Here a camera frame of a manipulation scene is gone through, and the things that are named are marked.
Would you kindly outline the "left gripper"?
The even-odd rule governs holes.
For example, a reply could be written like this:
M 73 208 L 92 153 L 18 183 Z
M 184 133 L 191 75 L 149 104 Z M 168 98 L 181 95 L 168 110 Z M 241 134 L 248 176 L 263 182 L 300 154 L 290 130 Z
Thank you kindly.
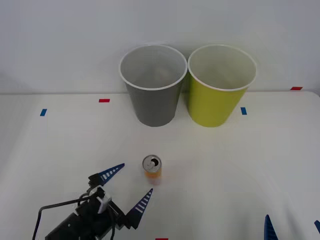
M 113 202 L 111 195 L 105 192 L 103 186 L 124 166 L 125 163 L 122 163 L 88 177 L 89 186 L 95 188 L 88 189 L 80 196 L 82 202 L 78 204 L 76 213 L 94 237 L 104 237 L 108 232 L 114 233 L 123 227 L 136 230 L 151 200 L 153 188 L 125 214 Z

